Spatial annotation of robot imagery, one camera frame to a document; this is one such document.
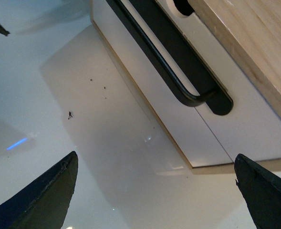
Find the dead insect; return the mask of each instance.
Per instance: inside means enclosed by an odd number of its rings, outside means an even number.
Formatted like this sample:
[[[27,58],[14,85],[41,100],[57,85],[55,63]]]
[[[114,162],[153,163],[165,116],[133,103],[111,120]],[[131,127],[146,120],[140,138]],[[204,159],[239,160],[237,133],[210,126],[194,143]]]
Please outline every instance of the dead insect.
[[[69,112],[69,116],[68,116],[68,120],[71,119],[72,117],[73,117],[73,114],[72,114],[72,112],[70,111],[70,112]]]

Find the white drawer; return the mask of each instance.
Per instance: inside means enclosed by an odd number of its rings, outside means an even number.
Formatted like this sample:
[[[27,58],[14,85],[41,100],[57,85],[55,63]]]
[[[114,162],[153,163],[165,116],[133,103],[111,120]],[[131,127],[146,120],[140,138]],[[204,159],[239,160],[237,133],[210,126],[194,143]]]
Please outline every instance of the white drawer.
[[[130,2],[122,2],[185,87],[196,94]],[[215,115],[205,104],[196,108],[181,104],[105,0],[93,0],[94,22],[192,166],[231,163],[238,153],[254,160],[280,158],[281,120],[278,116],[195,14],[180,18],[172,14],[166,0],[159,2],[228,89],[234,101],[234,108],[228,115]]]

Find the cabinet door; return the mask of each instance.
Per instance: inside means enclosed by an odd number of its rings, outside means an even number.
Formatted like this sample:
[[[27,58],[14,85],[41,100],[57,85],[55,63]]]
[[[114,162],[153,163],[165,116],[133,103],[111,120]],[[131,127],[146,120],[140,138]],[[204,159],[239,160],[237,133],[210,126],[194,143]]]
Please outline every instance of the cabinet door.
[[[138,24],[149,35],[171,68],[181,74],[171,56],[163,49],[158,39],[148,29],[129,1],[124,5]],[[154,66],[120,22],[105,0],[93,0],[93,23],[96,24],[123,62],[142,93],[165,124],[192,166],[209,166],[231,163],[232,160],[206,125],[195,108],[181,104],[171,93]],[[181,79],[191,92],[195,89],[186,78]]]
[[[206,105],[196,108],[228,155],[253,160],[281,158],[281,119],[248,77],[235,64],[195,13],[179,17],[173,0],[158,0],[202,59],[228,89],[234,101],[226,116],[212,114]]]

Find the drawer handle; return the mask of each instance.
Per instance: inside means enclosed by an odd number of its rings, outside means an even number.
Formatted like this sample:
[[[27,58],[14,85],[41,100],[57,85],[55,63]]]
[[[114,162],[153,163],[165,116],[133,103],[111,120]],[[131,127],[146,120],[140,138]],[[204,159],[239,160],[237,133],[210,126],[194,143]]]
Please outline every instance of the drawer handle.
[[[171,92],[182,104],[195,107],[206,102],[212,112],[217,115],[226,115],[232,110],[232,100],[229,96],[226,96],[229,98],[229,103],[220,103],[218,100],[220,94],[224,94],[225,92],[225,90],[219,84],[216,84],[213,88],[201,93],[199,96],[191,94],[173,72],[171,67],[165,61],[158,49],[154,46],[124,4],[120,0],[106,1],[120,19],[122,24],[130,32],[134,40],[138,43],[142,51],[163,78]]]

